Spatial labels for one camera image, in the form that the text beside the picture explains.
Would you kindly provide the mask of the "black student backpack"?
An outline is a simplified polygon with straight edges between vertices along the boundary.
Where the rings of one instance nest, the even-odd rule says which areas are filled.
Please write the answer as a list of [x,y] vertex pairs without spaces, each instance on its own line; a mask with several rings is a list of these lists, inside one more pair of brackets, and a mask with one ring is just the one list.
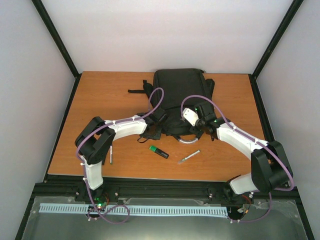
[[146,94],[151,98],[153,108],[162,109],[167,118],[161,124],[161,134],[172,136],[188,136],[192,126],[181,117],[181,105],[194,110],[204,100],[202,98],[189,98],[191,95],[199,95],[211,99],[213,97],[215,81],[204,77],[204,71],[198,68],[160,69],[153,75],[153,83],[143,81],[143,89],[129,89],[131,94]]

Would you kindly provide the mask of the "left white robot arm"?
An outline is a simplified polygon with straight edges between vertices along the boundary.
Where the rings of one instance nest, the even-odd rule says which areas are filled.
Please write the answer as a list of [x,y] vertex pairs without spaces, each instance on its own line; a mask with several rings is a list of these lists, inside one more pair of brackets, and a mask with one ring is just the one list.
[[131,135],[143,135],[152,125],[162,124],[167,114],[161,108],[118,120],[94,117],[75,140],[76,157],[84,169],[86,195],[92,201],[103,198],[102,166],[113,142]]

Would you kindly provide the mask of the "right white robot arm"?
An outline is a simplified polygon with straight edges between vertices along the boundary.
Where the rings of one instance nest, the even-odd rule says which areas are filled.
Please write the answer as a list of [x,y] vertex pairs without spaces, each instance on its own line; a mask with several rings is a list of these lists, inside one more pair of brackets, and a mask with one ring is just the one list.
[[250,173],[227,181],[225,194],[228,198],[248,192],[269,193],[293,189],[293,172],[280,142],[259,139],[226,117],[217,117],[208,102],[198,104],[194,109],[185,108],[182,116],[192,127],[205,130],[212,140],[231,145],[250,160]]

